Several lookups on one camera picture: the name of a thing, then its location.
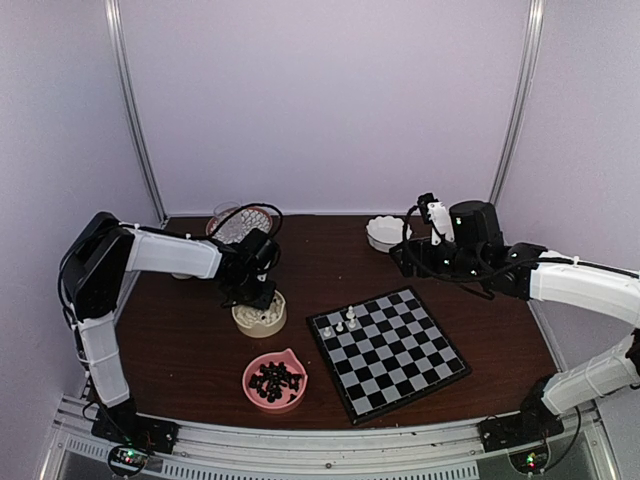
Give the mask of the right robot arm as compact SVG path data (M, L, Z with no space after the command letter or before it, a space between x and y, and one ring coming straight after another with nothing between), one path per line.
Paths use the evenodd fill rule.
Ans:
M465 287L552 302L620 320L631 331L616 345L567 371L538 380L523 400L512 430L535 440L555 418L580 404L639 386L639 274L568 256L545 246L504 240L490 202L445 206L432 194L418 197L400 221L391 250L401 272Z

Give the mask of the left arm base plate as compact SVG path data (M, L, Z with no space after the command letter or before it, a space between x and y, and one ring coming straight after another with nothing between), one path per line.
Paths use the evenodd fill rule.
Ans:
M119 408L99 411L91 434L110 442L153 453L171 454L179 432L177 423Z

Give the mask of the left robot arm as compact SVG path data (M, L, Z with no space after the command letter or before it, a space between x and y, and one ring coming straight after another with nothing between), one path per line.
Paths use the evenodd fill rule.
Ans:
M57 288L79 359L99 401L110 408L104 425L121 443L133 444L144 433L142 419L121 405L131 397L115 333L125 275L156 272L213 280L231 304L265 310L276 292L267 274L279 256L273 236L257 228L225 244L126 224L109 212L91 219L61 260Z

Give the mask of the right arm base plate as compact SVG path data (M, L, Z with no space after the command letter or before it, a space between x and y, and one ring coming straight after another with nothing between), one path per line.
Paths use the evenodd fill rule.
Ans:
M478 424L485 452L511 449L564 432L562 421L546 408L522 409L502 417L489 417Z

